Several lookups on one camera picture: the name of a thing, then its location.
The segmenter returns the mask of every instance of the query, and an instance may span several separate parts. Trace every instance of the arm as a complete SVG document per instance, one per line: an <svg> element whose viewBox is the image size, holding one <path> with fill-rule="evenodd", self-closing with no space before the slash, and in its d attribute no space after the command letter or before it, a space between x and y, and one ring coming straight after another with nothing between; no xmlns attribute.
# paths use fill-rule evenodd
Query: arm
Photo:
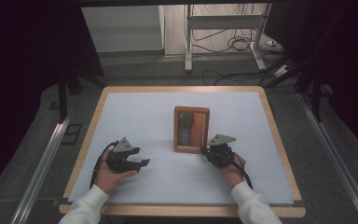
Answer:
<svg viewBox="0 0 358 224"><path fill-rule="evenodd" d="M72 203L71 209L61 219L60 224L98 223L101 219L100 210L109 198L109 192L117 186L120 180L137 174L136 171L128 171L122 174L111 171L104 162L110 151L111 149L103 154L103 162L101 162L95 178L95 184L83 197Z"/></svg>
<svg viewBox="0 0 358 224"><path fill-rule="evenodd" d="M231 196L238 205L238 216L246 224L268 223L282 224L269 207L264 196L255 193L246 182L242 181L231 191Z"/></svg>
<svg viewBox="0 0 358 224"><path fill-rule="evenodd" d="M237 164L245 166L246 161L238 156L234 160ZM219 169L223 178L233 188L231 196L238 205L238 216L246 224L282 224L275 213L269 207L264 196L255 193L243 181L243 176L237 168L229 165L227 168Z"/></svg>
<svg viewBox="0 0 358 224"><path fill-rule="evenodd" d="M60 224L98 223L101 219L100 210L108 198L109 195L94 184L89 192L72 203L69 213L61 219Z"/></svg>

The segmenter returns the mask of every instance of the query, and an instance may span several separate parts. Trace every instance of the white sleeve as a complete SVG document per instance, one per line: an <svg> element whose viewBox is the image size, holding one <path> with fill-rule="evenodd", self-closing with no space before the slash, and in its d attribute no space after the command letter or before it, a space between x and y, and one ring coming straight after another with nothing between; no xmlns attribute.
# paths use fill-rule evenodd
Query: white sleeve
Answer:
<svg viewBox="0 0 358 224"><path fill-rule="evenodd" d="M282 224L262 194L255 193L243 181L234 187L231 196L238 205L238 216L244 224Z"/></svg>
<svg viewBox="0 0 358 224"><path fill-rule="evenodd" d="M93 185L89 192L72 203L71 209L60 220L59 224L98 223L101 219L101 208L108 198L109 195Z"/></svg>

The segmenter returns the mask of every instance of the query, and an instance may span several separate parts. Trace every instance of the wooden frame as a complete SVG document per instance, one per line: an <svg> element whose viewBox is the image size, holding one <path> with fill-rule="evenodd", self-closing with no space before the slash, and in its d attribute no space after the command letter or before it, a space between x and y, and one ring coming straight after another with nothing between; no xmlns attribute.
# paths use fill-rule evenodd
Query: wooden frame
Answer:
<svg viewBox="0 0 358 224"><path fill-rule="evenodd" d="M173 148L176 151L200 153L206 147L209 108L176 106L173 119Z"/></svg>
<svg viewBox="0 0 358 224"><path fill-rule="evenodd" d="M286 151L283 147L281 136L278 132L272 111L269 107L267 96L261 87L257 86L143 86L143 87L107 87L103 89L101 98L95 109L89 129L84 139L82 148L76 160L75 167L68 180L65 192L62 195L64 199L69 198L74 184L78 178L83 162L88 153L92 136L94 135L98 120L103 111L103 105L108 93L110 92L257 92L261 104L264 107L268 124L281 158L283 170L292 191L295 204L293 206L271 206L271 209L278 217L303 217L306 214L306 208L303 204L300 191L298 189L295 176L293 174ZM69 212L71 204L60 203L59 210L66 214ZM108 216L156 216L156 217L237 217L238 206L233 205L172 205L172 204L112 204L106 203L101 209L101 214Z"/></svg>

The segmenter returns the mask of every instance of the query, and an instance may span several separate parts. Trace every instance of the wooden table edge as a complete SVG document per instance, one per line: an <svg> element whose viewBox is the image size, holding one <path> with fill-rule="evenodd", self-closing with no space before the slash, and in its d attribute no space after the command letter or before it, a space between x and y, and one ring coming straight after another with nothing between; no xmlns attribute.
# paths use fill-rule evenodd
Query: wooden table edge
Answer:
<svg viewBox="0 0 358 224"><path fill-rule="evenodd" d="M79 151L79 154L76 159L76 163L73 169L73 172L69 178L68 184L66 186L63 198L69 198L73 186L77 180L77 177L80 173L83 162L88 153L92 136L94 135L95 128L97 126L98 120L101 116L104 102L107 98L108 93L111 92L233 92L233 91L255 91L258 92L260 100L266 117L268 119L268 124L271 129L273 139L275 141L278 154L281 159L283 170L286 174L287 181L289 183L290 190L292 191L292 196L295 201L302 201L299 189L296 184L295 177L293 175L292 168L290 166L289 160L287 159L286 152L283 147L281 136L275 119L273 118L269 101L267 98L264 89L259 86L120 86L120 87L106 87L103 89L100 100L95 108L94 114L92 116L89 129L86 133L86 136L83 141L83 145ZM150 206L150 205L110 205L106 204L103 206L102 214L106 215L118 215L118 216L183 216L191 217L193 212L189 211L188 208L197 210L198 217L236 217L237 211L233 208L236 206ZM69 211L70 204L60 204L59 210L61 213L66 214ZM170 212L169 215L162 213L165 209L172 209L174 212ZM305 216L305 207L272 207L272 210L277 214L278 217L303 217Z"/></svg>

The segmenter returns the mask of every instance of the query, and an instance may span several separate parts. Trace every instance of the hand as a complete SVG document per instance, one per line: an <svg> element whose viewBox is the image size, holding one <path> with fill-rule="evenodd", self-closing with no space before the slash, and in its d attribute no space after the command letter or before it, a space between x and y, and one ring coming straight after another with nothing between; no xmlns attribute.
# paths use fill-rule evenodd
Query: hand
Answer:
<svg viewBox="0 0 358 224"><path fill-rule="evenodd" d="M245 167L246 160L244 160L240 155L236 154L234 157L234 161L239 165ZM219 168L220 173L222 174L223 178L228 182L228 184L234 188L237 186L240 182L243 181L243 175L242 173L235 168L232 164L230 164L228 167L225 168Z"/></svg>
<svg viewBox="0 0 358 224"><path fill-rule="evenodd" d="M95 178L95 185L98 186L105 193L109 194L113 190L120 180L138 174L137 171L127 171L122 174L113 172L106 164L106 159L112 149L108 149L103 154L103 159L98 170L97 177Z"/></svg>

